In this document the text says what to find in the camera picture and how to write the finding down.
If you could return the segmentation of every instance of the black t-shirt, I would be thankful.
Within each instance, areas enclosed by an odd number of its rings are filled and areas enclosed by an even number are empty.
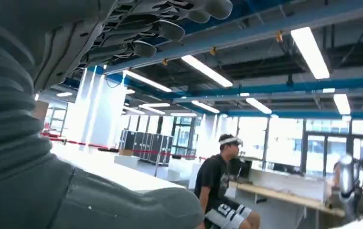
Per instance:
[[[211,189],[206,212],[225,198],[225,192],[229,187],[229,167],[229,163],[226,163],[221,155],[215,155],[204,161],[198,170],[194,188],[197,198],[200,198],[201,187]]]

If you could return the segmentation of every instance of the ceiling light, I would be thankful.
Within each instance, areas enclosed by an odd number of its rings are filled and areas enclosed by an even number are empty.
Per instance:
[[[130,77],[132,77],[132,78],[136,79],[136,80],[142,81],[142,82],[144,82],[144,83],[146,83],[146,84],[149,84],[149,85],[151,85],[151,86],[153,86],[153,87],[156,87],[156,88],[158,88],[158,89],[160,89],[160,90],[162,90],[162,91],[164,91],[164,92],[171,92],[171,89],[170,89],[170,88],[165,87],[165,86],[163,86],[162,84],[159,84],[159,83],[153,82],[152,80],[147,79],[147,78],[145,78],[145,77],[143,77],[143,76],[141,76],[141,75],[138,75],[138,74],[136,74],[136,73],[130,72],[130,71],[128,71],[128,70],[124,70],[124,73],[125,73],[126,75],[129,75]]]
[[[139,107],[141,107],[141,108],[143,108],[143,109],[146,109],[146,110],[148,110],[148,111],[155,112],[155,113],[157,113],[157,114],[161,114],[161,115],[166,114],[166,113],[165,113],[165,112],[163,112],[163,111],[153,109],[153,108],[151,108],[151,107],[145,106],[144,104],[143,104],[143,105],[139,105]]]
[[[333,95],[333,100],[341,115],[350,115],[350,106],[346,94],[335,94]]]
[[[132,112],[137,113],[137,114],[140,114],[140,115],[145,114],[145,112],[143,112],[143,111],[139,111],[139,110],[134,109],[134,108],[131,108],[131,107],[124,106],[123,108],[124,108],[125,110],[129,110],[129,111],[132,111]]]
[[[322,93],[335,93],[335,88],[324,88]]]
[[[171,113],[171,116],[196,117],[196,113]]]
[[[246,102],[267,115],[272,113],[272,111],[268,107],[266,107],[265,105],[263,105],[261,102],[259,102],[254,98],[247,98]]]
[[[62,92],[62,93],[56,94],[56,96],[58,96],[58,97],[67,97],[67,96],[71,96],[71,95],[73,95],[71,92]]]
[[[144,104],[143,106],[148,106],[148,107],[165,107],[165,106],[170,106],[170,104],[168,104],[168,103],[161,103],[161,104]]]
[[[342,115],[342,120],[346,122],[350,122],[352,117],[350,115]]]
[[[195,57],[191,55],[183,56],[181,58],[184,62],[191,65],[193,68],[197,69],[198,71],[204,73],[208,77],[210,77],[215,82],[219,83],[223,87],[232,87],[232,83],[225,79],[223,76],[209,68],[207,65],[203,64],[199,60],[197,60]]]
[[[297,44],[305,62],[307,62],[312,74],[316,79],[329,78],[329,71],[322,58],[320,49],[315,41],[314,35],[309,27],[291,31],[291,36]]]
[[[205,109],[205,110],[207,110],[207,111],[211,111],[211,112],[216,113],[216,114],[218,114],[218,113],[219,113],[219,110],[217,110],[217,109],[215,109],[215,108],[213,108],[213,107],[210,107],[210,106],[209,106],[209,105],[207,105],[207,104],[200,103],[200,102],[198,102],[197,100],[193,100],[193,101],[192,101],[192,104],[194,104],[194,105],[196,105],[196,106],[199,106],[199,107],[201,107],[201,108],[204,108],[204,109]]]
[[[132,90],[132,89],[127,89],[126,94],[134,94],[134,93],[135,93],[135,91],[134,91],[134,90]]]

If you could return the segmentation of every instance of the black and white shorts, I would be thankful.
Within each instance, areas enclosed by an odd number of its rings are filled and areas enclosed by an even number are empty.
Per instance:
[[[250,208],[232,200],[223,199],[205,214],[205,219],[221,229],[238,229],[251,212]]]

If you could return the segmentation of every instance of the white headband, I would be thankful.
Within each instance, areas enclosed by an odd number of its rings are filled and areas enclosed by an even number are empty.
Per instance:
[[[231,143],[231,142],[237,142],[238,145],[243,145],[243,141],[237,137],[231,137],[231,138],[227,138],[225,140],[222,140],[220,141],[220,145],[224,145],[224,144],[227,144],[227,143]]]

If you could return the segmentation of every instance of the stanchion post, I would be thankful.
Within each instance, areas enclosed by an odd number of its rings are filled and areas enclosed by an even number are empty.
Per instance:
[[[155,174],[154,177],[156,177],[156,175],[158,174],[158,166],[159,166],[159,158],[160,158],[160,154],[161,152],[158,152],[158,155],[156,156],[156,165],[155,165]]]

